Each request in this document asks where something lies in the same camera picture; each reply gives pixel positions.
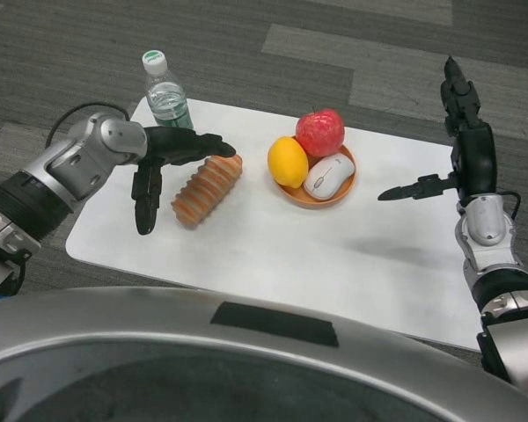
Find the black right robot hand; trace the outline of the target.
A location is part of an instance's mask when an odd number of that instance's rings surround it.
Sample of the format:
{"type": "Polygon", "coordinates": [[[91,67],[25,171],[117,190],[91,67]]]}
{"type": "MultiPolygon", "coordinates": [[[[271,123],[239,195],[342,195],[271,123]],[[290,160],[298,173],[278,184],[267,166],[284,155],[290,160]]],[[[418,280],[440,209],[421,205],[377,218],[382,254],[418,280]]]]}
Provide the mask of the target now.
{"type": "Polygon", "coordinates": [[[444,64],[440,86],[446,111],[444,125],[454,139],[452,172],[446,179],[432,174],[409,186],[396,186],[378,196],[380,201],[421,200],[455,189],[466,201],[479,194],[495,193],[497,184],[495,141],[492,128],[480,116],[480,98],[472,81],[466,79],[458,63],[449,57],[444,64]]]}

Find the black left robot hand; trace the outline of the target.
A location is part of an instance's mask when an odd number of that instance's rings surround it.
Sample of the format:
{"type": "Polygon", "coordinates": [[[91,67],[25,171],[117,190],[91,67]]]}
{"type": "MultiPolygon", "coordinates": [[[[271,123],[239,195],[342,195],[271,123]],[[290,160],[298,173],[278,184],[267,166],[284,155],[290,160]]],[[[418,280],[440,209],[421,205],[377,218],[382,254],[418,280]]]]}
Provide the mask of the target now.
{"type": "Polygon", "coordinates": [[[198,135],[192,129],[180,127],[147,127],[144,131],[147,152],[137,163],[131,190],[136,229],[142,236],[150,234],[156,224],[162,193],[162,167],[198,162],[208,156],[228,158],[236,154],[220,135],[198,135]]]}

